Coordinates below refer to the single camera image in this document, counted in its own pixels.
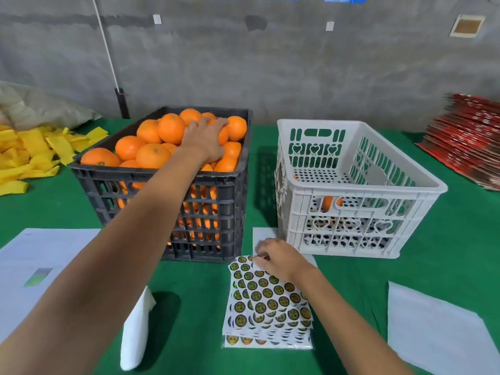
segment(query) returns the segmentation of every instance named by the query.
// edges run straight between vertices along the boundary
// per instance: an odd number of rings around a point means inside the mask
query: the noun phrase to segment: person's left arm
[[[191,122],[183,144],[61,272],[0,345],[0,373],[89,373],[119,333],[153,274],[186,192],[224,151],[225,119]]]

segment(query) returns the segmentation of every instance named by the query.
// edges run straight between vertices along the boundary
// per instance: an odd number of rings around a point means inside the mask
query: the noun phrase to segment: green table
[[[101,119],[82,130],[102,126],[113,133],[127,123]],[[278,129],[253,129],[243,254],[252,252],[253,227],[277,226],[272,172],[276,166]],[[385,338],[390,280],[477,312],[499,347],[500,194],[487,192],[448,170],[415,147],[408,134],[394,130],[382,134],[446,182],[449,191],[432,207],[399,259],[316,256],[319,268]],[[0,197],[0,211],[0,247],[27,227],[101,227],[68,168],[55,177],[31,180],[25,195]],[[158,304],[150,314],[147,352],[138,372],[345,373],[317,319],[315,351],[222,349],[222,320],[229,287],[225,265],[163,261],[149,286]],[[121,335],[103,356],[96,374],[121,373],[120,344]]]

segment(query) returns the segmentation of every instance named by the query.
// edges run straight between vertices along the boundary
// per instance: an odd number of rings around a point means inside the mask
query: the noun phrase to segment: pile of yellow foam
[[[21,180],[55,176],[59,164],[73,162],[75,151],[82,152],[107,136],[100,127],[82,135],[68,128],[39,126],[16,132],[0,125],[0,196],[26,193],[28,183]]]

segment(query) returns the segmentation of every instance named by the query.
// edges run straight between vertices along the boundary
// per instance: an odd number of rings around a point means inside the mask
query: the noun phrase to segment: gray concrete wall
[[[500,7],[489,0],[98,4],[132,117],[193,104],[251,108],[261,124],[360,119],[416,131],[446,92],[500,98]],[[486,15],[477,38],[447,37],[459,14]],[[0,0],[0,78],[119,116],[91,0]]]

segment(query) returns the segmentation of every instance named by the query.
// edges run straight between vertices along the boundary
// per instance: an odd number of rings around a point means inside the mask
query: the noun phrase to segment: dark wall stain
[[[259,15],[247,15],[245,16],[245,24],[247,25],[248,31],[264,31],[267,27],[267,20]]]
[[[101,21],[104,26],[121,26],[121,27],[153,27],[154,21],[152,17],[136,17],[130,15],[116,16],[107,15],[101,16]],[[46,25],[89,25],[92,28],[98,28],[97,16],[82,15],[82,14],[66,14],[62,16],[49,16],[43,14],[26,14],[23,16],[0,13],[0,25],[10,25],[13,23],[41,23]]]

